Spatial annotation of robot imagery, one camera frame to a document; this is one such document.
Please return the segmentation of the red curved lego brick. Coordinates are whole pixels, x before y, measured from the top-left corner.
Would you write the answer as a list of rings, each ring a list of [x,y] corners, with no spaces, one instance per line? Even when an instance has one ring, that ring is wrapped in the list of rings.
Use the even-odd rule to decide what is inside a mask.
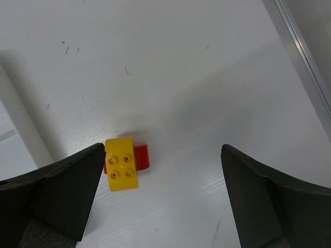
[[[148,147],[146,144],[136,145],[133,142],[134,159],[136,163],[136,172],[149,168]],[[107,174],[106,158],[104,159],[103,172]]]

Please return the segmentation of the yellow curved lego brick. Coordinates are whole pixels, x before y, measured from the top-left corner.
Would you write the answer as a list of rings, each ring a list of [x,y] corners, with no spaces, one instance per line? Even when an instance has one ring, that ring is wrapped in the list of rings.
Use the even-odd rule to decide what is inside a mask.
[[[133,138],[108,139],[105,142],[106,170],[110,191],[138,188]]]

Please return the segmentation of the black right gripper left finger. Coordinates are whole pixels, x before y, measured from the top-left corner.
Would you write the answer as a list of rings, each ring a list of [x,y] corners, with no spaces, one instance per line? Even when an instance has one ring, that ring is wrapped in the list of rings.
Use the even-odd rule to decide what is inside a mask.
[[[76,247],[83,238],[106,152],[91,145],[1,181],[1,247]]]

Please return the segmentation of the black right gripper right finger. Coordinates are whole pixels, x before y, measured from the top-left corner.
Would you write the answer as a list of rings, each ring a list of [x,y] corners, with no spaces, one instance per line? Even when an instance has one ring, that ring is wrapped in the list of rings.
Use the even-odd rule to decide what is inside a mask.
[[[241,247],[330,247],[330,189],[224,144],[221,164]]]

